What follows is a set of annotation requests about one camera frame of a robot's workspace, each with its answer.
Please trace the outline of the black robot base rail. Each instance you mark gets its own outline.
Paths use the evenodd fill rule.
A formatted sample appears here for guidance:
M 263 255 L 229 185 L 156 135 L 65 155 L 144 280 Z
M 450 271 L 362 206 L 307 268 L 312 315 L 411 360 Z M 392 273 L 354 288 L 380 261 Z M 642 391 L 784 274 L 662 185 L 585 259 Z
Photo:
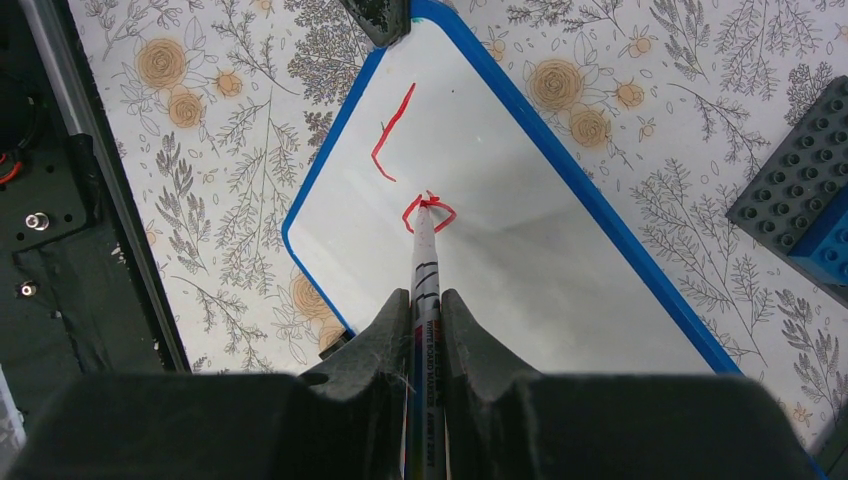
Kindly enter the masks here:
M 1 5 L 1 370 L 25 425 L 92 373 L 189 368 L 66 1 Z

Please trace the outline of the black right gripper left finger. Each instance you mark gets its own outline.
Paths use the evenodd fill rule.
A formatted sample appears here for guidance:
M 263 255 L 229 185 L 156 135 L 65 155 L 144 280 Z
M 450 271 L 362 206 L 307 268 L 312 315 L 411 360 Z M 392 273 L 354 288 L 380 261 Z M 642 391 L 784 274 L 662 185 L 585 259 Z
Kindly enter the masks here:
M 50 403 L 11 479 L 396 479 L 410 298 L 306 372 L 89 375 Z

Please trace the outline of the white red whiteboard marker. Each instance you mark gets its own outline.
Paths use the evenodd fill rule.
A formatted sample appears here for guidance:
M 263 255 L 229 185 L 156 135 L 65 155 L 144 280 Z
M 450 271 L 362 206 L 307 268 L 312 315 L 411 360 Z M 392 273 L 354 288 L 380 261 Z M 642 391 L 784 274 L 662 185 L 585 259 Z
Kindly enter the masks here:
M 407 379 L 406 479 L 445 479 L 445 418 L 441 388 L 440 286 L 435 202 L 418 197 L 412 204 L 413 253 L 410 291 L 410 363 Z

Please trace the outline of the grey lego baseplate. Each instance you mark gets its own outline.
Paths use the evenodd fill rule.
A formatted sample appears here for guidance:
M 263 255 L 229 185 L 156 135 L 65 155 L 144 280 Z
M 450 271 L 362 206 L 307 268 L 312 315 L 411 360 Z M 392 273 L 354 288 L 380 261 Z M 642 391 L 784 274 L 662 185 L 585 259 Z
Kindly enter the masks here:
M 729 207 L 726 218 L 842 305 L 847 285 L 827 285 L 788 253 L 828 203 L 847 187 L 847 77 L 831 80 L 764 166 Z

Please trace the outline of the blue framed whiteboard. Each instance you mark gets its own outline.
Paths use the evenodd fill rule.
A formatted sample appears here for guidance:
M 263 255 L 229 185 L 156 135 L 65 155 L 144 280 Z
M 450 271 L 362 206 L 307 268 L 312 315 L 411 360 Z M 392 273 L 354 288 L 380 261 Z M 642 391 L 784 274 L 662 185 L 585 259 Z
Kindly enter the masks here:
M 450 7 L 368 56 L 282 228 L 356 331 L 411 280 L 412 204 L 441 285 L 544 374 L 745 374 L 523 91 Z

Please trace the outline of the blue lego brick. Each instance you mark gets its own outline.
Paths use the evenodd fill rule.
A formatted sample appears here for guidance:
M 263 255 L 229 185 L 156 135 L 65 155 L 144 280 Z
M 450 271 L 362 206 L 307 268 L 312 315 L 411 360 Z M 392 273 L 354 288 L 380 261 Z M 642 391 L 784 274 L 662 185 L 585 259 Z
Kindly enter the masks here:
M 820 283 L 847 285 L 846 186 L 828 203 L 788 257 Z

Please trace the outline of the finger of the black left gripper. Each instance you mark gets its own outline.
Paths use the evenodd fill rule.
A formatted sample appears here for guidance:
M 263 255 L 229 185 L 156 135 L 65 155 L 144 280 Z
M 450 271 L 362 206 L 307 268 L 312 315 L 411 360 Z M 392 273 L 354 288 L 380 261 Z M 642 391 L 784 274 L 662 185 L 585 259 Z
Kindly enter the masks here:
M 410 0 L 341 0 L 340 3 L 378 48 L 389 47 L 410 33 Z

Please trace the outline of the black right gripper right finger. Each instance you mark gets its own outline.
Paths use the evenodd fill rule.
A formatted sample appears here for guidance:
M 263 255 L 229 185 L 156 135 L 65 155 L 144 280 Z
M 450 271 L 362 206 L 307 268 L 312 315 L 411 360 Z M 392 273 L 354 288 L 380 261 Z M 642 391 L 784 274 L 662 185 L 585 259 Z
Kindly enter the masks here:
M 544 374 L 441 299 L 455 479 L 811 479 L 783 410 L 740 375 Z

